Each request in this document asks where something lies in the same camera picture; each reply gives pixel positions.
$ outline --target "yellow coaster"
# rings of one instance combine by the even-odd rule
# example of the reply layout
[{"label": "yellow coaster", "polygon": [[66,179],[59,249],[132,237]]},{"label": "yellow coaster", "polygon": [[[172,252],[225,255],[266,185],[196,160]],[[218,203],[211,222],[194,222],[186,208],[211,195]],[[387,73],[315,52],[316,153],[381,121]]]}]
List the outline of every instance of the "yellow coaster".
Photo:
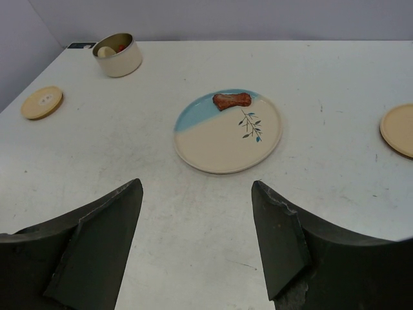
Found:
[{"label": "yellow coaster", "polygon": [[388,111],[381,120],[380,132],[393,149],[413,158],[413,103]]},{"label": "yellow coaster", "polygon": [[34,92],[21,106],[21,113],[27,119],[41,119],[51,115],[60,107],[62,91],[56,86],[49,86]]}]

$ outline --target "red food item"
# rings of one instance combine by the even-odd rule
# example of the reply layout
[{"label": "red food item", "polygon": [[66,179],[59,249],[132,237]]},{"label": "red food item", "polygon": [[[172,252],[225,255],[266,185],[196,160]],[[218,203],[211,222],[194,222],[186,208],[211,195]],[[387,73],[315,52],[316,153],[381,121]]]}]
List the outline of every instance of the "red food item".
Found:
[{"label": "red food item", "polygon": [[235,107],[239,105],[240,107],[248,107],[251,105],[252,98],[246,92],[240,94],[216,94],[212,101],[217,106],[217,108],[222,111],[230,107]]}]

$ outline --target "white table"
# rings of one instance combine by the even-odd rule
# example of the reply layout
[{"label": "white table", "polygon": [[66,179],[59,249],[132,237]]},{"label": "white table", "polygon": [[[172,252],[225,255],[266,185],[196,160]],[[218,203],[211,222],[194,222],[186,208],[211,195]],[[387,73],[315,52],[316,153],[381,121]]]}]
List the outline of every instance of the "white table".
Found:
[{"label": "white table", "polygon": [[[252,217],[261,179],[326,220],[390,240],[413,235],[413,163],[379,134],[413,101],[411,42],[145,42],[142,66],[105,77],[91,50],[65,50],[0,114],[0,230],[49,220],[140,178],[144,199],[117,310],[273,310]],[[57,85],[65,102],[28,121],[20,106]],[[179,113],[246,88],[283,115],[277,149],[215,176],[175,153]]]}]

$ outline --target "wall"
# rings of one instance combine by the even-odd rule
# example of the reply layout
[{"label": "wall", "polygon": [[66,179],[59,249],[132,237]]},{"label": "wall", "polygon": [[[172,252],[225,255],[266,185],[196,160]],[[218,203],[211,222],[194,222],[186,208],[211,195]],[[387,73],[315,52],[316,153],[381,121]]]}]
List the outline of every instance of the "wall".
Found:
[{"label": "wall", "polygon": [[27,0],[0,1],[0,112],[63,50]]},{"label": "wall", "polygon": [[412,0],[30,0],[62,45],[138,40],[413,39]]}]

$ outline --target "ceramic plate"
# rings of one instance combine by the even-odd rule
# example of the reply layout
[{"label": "ceramic plate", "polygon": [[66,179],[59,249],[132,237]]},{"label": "ceramic plate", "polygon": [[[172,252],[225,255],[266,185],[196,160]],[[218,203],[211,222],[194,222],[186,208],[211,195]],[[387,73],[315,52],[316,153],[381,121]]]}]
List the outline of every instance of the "ceramic plate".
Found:
[{"label": "ceramic plate", "polygon": [[[249,107],[219,111],[215,94],[251,95]],[[224,174],[245,170],[265,159],[282,132],[281,117],[267,98],[248,90],[227,89],[192,102],[178,117],[175,149],[189,165],[205,172]]]},{"label": "ceramic plate", "polygon": [[413,103],[388,111],[381,120],[380,132],[393,149],[413,158]]}]

